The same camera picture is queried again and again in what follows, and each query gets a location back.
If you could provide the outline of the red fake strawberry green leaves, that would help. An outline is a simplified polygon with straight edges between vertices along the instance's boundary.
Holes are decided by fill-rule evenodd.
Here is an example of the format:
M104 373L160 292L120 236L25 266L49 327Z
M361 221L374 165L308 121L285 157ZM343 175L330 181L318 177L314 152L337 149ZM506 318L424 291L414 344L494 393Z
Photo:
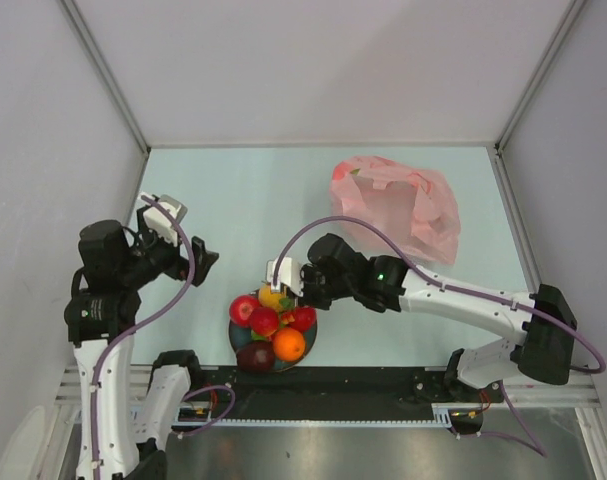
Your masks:
M280 299L279 306L281 307L281 312L279 314L281 326L300 331L302 329L300 326L300 319L302 318L303 312L302 308L289 297Z

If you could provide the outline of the orange fake tangerine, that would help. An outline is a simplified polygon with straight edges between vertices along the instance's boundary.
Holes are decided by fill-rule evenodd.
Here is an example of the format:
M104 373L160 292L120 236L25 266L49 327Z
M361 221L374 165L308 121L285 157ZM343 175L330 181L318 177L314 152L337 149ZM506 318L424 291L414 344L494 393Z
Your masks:
M275 333L272 339L275 356L284 362L298 361L306 351L306 340L301 332L285 327Z

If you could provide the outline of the red fake pomegranate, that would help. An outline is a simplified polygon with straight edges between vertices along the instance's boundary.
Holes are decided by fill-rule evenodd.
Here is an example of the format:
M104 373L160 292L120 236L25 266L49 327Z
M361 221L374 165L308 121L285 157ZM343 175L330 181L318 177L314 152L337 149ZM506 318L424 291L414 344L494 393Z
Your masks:
M290 326L301 333L310 330L317 322L316 310L309 306L296 307L292 312L292 317Z

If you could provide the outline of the dark blue ceramic plate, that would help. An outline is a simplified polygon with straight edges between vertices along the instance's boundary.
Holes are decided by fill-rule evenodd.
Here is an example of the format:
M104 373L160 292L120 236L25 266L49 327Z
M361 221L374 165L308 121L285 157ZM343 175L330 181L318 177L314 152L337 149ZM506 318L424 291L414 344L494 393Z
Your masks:
M252 295L257 298L258 290L251 294L245 294L245 295ZM235 356L236 356L236 352L240 348L255 341L251 338L250 331L251 331L250 326L248 328L241 328L241 327L235 325L230 320L230 317L229 317L228 337L229 337L231 348L234 351ZM309 354L310 350L312 349L312 347L314 345L316 337L317 337L317 322L316 322L315 326L313 326L310 330L308 330L307 332L302 333L302 334L303 334L303 336L306 340L306 344L307 344L305 354L296 362L284 362L284 361L279 360L276 357L276 362L275 362L274 368L269 373L283 372L283 371L289 370L289 369L293 368L294 366L296 366L299 362L302 361L302 359L305 358L305 356L307 354Z

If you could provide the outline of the green fake star fruit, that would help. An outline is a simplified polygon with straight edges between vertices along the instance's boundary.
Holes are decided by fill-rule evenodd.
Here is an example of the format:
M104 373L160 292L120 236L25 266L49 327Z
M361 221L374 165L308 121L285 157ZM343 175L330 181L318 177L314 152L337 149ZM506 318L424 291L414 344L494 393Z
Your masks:
M256 333L254 330L251 330L250 334L251 334L251 338L255 341L267 341L267 342L272 341L272 338L270 336L260 335L260 334Z

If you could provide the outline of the orange fake fruit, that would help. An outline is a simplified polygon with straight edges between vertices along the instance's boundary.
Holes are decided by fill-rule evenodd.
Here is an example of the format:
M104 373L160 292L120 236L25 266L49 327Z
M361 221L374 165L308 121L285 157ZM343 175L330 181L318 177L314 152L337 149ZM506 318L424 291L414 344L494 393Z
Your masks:
M287 295L283 292L273 292L269 284L263 284L258 290L257 298L263 307L281 312L284 310L283 303L287 300Z

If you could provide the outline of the dark red fake plum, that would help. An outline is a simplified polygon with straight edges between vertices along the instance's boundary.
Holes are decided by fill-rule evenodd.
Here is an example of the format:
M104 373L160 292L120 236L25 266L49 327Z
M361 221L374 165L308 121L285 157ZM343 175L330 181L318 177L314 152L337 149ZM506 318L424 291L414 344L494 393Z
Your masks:
M275 362L273 346L267 341L253 341L236 352L237 367L247 373L269 373Z

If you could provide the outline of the pink plastic bag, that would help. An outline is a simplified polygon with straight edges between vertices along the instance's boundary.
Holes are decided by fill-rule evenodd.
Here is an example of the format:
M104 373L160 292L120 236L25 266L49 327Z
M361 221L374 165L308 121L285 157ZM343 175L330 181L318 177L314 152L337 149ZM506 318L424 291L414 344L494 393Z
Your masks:
M334 168L329 195L334 215L374 226L406 255L455 263L459 208L442 173L380 156L354 156Z

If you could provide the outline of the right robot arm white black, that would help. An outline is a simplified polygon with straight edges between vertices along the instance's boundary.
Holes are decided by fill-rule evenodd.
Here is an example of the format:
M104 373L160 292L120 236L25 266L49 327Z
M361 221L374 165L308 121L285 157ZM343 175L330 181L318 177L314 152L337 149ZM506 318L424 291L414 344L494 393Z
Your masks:
M478 290L397 257L367 258L334 234L312 244L299 277L301 301L316 309L352 298L375 312L431 314L496 335L485 346L452 353L444 388L456 401L517 375L557 386L569 380L577 321L554 286L542 284L535 293Z

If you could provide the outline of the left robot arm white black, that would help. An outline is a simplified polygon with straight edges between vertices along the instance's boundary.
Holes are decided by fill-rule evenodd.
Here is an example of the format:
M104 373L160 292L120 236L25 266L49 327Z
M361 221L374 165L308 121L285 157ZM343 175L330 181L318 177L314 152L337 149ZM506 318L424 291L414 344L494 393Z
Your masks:
M197 397L206 383L196 353L159 354L139 417L130 411L130 373L140 289L165 274L200 286L218 260L199 237L193 257L178 243L138 223L134 241L117 220L102 220L80 232L82 267L74 274L64 319L74 346L81 383L82 447L79 479L164 479L165 452L179 405Z

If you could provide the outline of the red fake apple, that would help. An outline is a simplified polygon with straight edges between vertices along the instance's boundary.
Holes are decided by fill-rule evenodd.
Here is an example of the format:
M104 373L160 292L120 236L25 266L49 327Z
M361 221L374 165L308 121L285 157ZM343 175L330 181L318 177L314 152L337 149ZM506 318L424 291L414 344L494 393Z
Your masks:
M236 297L229 306L230 320L241 328L250 326L249 318L253 311L260 307L259 300L252 295Z

